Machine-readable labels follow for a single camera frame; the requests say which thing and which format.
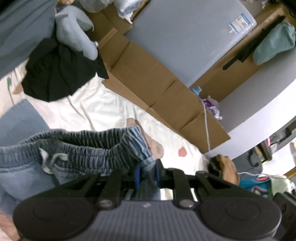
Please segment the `blue denim jeans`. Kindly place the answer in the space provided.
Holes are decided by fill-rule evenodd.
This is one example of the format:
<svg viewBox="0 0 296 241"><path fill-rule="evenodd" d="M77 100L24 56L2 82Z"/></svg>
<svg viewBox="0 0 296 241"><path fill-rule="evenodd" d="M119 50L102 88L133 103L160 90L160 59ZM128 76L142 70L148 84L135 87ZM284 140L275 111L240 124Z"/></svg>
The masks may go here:
<svg viewBox="0 0 296 241"><path fill-rule="evenodd" d="M140 187L132 200L160 200L156 160L138 126L110 130L37 133L1 147L1 211L11 215L23 200L89 174L140 165Z"/></svg>

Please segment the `brown plush toy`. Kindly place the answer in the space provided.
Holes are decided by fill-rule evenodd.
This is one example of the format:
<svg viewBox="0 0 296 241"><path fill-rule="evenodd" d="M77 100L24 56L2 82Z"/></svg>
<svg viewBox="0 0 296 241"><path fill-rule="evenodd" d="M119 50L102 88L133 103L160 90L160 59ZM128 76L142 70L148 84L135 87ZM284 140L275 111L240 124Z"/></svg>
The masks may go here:
<svg viewBox="0 0 296 241"><path fill-rule="evenodd" d="M240 179L237 169L228 156L217 155L211 158L208 164L208 172L231 184L239 185Z"/></svg>

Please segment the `white printed bed sheet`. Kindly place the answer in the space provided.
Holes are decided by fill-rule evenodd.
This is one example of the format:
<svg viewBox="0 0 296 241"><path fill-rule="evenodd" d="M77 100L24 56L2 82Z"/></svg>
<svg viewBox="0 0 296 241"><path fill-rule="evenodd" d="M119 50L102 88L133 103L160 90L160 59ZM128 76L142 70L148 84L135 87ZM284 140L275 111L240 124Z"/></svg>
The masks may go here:
<svg viewBox="0 0 296 241"><path fill-rule="evenodd" d="M150 147L163 153L162 163L166 168L181 169L189 175L208 169L209 161L197 147L144 108L108 89L103 79L94 77L72 96L48 103L17 93L25 73L21 64L1 79L1 117L26 99L50 129L101 132L138 125L145 131Z"/></svg>

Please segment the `purple white package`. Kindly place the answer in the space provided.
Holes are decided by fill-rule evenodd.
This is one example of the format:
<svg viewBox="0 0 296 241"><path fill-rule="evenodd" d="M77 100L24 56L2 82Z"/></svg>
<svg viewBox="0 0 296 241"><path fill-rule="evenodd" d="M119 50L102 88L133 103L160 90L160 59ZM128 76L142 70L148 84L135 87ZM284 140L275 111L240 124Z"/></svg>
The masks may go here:
<svg viewBox="0 0 296 241"><path fill-rule="evenodd" d="M223 119L222 115L220 114L219 103L215 99L213 99L211 96L207 96L207 98L203 98L202 101L206 109L210 111L215 119L217 119L218 121L221 121Z"/></svg>

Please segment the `brown cardboard box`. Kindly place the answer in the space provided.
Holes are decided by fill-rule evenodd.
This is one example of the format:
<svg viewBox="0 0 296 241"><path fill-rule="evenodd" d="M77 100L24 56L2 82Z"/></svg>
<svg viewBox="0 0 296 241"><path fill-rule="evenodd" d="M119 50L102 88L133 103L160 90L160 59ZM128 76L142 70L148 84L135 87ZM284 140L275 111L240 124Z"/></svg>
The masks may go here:
<svg viewBox="0 0 296 241"><path fill-rule="evenodd" d="M273 4L257 16L256 27L187 87L164 64L125 36L133 23L119 17L114 4L88 14L94 30L88 32L99 43L109 77L115 79L112 90L147 111L195 145L202 153L221 149L232 141L230 131L221 121L205 113L201 101L191 88L199 86L201 96L222 101L254 75L259 67L251 57L236 60L240 51L249 49L264 30L279 22L295 23L283 4Z"/></svg>

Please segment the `black garment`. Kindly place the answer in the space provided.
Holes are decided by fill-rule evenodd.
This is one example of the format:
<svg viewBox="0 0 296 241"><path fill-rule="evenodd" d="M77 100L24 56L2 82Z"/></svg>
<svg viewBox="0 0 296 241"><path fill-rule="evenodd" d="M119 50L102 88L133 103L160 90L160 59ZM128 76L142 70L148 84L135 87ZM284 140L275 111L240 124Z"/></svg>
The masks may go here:
<svg viewBox="0 0 296 241"><path fill-rule="evenodd" d="M95 75L108 78L100 55L90 60L54 38L43 39L33 50L26 71L24 93L46 102L73 95Z"/></svg>

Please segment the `grey-blue storage box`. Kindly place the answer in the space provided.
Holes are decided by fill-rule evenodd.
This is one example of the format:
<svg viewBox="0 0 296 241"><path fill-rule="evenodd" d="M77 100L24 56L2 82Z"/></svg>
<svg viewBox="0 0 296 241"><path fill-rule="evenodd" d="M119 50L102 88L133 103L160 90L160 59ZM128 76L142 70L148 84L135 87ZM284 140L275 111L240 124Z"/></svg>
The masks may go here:
<svg viewBox="0 0 296 241"><path fill-rule="evenodd" d="M125 36L190 87L255 27L241 1L150 1Z"/></svg>

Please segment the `light blue plush toy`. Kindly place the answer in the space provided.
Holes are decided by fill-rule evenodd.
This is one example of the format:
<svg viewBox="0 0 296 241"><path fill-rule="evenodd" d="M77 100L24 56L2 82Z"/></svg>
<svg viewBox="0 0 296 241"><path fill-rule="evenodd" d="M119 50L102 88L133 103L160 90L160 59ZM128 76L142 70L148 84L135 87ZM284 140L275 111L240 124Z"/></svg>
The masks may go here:
<svg viewBox="0 0 296 241"><path fill-rule="evenodd" d="M86 35L88 30L94 30L90 18L76 6L68 5L55 15L57 40L74 51L82 52L90 59L98 57L98 43Z"/></svg>

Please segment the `teal towel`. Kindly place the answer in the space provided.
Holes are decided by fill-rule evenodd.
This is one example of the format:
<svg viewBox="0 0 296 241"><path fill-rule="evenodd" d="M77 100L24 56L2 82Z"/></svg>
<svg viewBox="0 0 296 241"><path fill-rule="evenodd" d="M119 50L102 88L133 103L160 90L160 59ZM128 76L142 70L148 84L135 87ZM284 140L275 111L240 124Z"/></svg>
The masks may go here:
<svg viewBox="0 0 296 241"><path fill-rule="evenodd" d="M271 60L277 54L295 47L295 27L282 22L276 25L258 45L253 53L253 61L259 66Z"/></svg>

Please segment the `white plastic bag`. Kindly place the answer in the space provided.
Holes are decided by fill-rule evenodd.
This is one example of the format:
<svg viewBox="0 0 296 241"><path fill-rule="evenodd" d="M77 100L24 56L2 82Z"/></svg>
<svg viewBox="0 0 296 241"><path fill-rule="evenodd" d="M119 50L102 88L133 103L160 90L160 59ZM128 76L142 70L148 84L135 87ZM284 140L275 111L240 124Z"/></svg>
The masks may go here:
<svg viewBox="0 0 296 241"><path fill-rule="evenodd" d="M140 0L79 0L79 3L89 13L97 13L110 4L114 4L120 18L131 23L132 14L140 7Z"/></svg>

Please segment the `grey pillow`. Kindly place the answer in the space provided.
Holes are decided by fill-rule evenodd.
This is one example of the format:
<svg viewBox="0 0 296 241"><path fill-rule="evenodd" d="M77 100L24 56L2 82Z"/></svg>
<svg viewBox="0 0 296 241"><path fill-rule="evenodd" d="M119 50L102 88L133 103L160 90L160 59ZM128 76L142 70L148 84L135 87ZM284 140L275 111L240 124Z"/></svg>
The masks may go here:
<svg viewBox="0 0 296 241"><path fill-rule="evenodd" d="M51 37L57 1L1 1L1 77Z"/></svg>

